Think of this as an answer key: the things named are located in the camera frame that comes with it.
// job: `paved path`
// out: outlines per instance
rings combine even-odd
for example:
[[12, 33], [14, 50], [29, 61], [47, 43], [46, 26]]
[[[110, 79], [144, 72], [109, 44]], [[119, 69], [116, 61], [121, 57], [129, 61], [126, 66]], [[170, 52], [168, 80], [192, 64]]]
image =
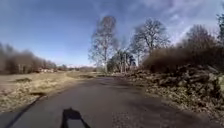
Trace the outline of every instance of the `paved path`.
[[[25, 110], [4, 113], [0, 115], [0, 127], [82, 128], [79, 113], [86, 127], [91, 128], [220, 127], [170, 107], [159, 98], [145, 96], [116, 78], [88, 80]], [[13, 120], [18, 114], [21, 117]]]

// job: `grass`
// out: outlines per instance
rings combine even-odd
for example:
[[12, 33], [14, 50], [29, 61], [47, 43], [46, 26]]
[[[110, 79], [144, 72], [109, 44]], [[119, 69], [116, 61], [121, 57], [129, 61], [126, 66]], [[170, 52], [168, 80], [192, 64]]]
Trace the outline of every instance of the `grass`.
[[37, 98], [33, 94], [54, 94], [78, 80], [93, 78], [94, 73], [57, 72], [0, 76], [0, 112], [13, 110]]

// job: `bush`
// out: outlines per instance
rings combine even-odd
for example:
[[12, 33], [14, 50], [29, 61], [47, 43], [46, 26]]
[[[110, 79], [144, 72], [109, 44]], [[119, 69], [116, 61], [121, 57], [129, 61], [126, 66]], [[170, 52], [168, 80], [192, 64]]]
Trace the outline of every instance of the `bush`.
[[204, 28], [194, 26], [182, 43], [154, 50], [143, 62], [143, 68], [152, 72], [172, 72], [186, 64], [209, 65], [224, 71], [224, 48], [218, 46]]
[[80, 71], [80, 72], [96, 72], [96, 71], [97, 71], [97, 68], [95, 68], [95, 67], [83, 66], [83, 67], [79, 67], [79, 68], [77, 68], [77, 71]]
[[14, 82], [21, 82], [21, 83], [25, 83], [25, 82], [31, 82], [32, 80], [30, 78], [22, 78], [22, 79], [16, 79]]

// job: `blue sky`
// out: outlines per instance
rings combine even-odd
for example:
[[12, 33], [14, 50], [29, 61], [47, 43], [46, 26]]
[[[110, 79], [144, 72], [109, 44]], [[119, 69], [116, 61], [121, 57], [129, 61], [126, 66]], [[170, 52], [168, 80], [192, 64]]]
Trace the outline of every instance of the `blue sky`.
[[160, 20], [172, 42], [194, 24], [217, 33], [221, 0], [0, 0], [0, 41], [29, 49], [57, 64], [91, 65], [88, 60], [96, 22], [117, 19], [119, 38], [129, 40], [147, 18]]

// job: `leafless tree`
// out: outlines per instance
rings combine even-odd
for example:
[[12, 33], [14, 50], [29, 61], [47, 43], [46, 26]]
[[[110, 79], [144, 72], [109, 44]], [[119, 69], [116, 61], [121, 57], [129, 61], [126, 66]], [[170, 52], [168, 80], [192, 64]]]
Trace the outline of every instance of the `leafless tree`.
[[186, 35], [186, 39], [181, 44], [189, 52], [198, 52], [206, 50], [216, 45], [216, 41], [212, 35], [208, 33], [202, 25], [194, 25]]
[[118, 51], [108, 61], [107, 65], [110, 72], [123, 72], [123, 69], [124, 71], [130, 70], [132, 66], [135, 66], [135, 59], [133, 55], [127, 51]]
[[218, 34], [218, 43], [222, 47], [224, 46], [224, 14], [218, 15], [218, 25], [219, 25], [219, 34]]
[[144, 45], [142, 42], [136, 40], [134, 37], [131, 44], [130, 44], [130, 52], [136, 56], [137, 58], [137, 64], [139, 66], [140, 64], [140, 57], [142, 56], [144, 52]]
[[19, 52], [10, 45], [0, 43], [0, 73], [32, 73], [40, 68], [55, 69], [57, 66], [51, 61], [36, 57], [31, 51]]
[[123, 63], [126, 63], [126, 61], [123, 59], [126, 59], [125, 58], [126, 54], [121, 54], [121, 53], [124, 53], [127, 51], [127, 49], [126, 49], [127, 42], [126, 42], [125, 37], [123, 37], [122, 41], [118, 41], [117, 39], [115, 39], [115, 40], [116, 41], [113, 43], [113, 49], [115, 52], [114, 55], [117, 55], [117, 57], [119, 58], [116, 61], [119, 65], [119, 70], [122, 73], [123, 69], [125, 69], [125, 67], [123, 66], [124, 65]]
[[103, 65], [107, 72], [107, 61], [110, 58], [115, 39], [116, 19], [113, 16], [105, 16], [97, 24], [96, 31], [92, 36], [92, 46], [89, 51], [89, 58], [96, 62], [97, 65]]
[[158, 20], [148, 19], [135, 30], [135, 42], [144, 43], [146, 51], [150, 54], [156, 48], [166, 47], [170, 41], [165, 26]]

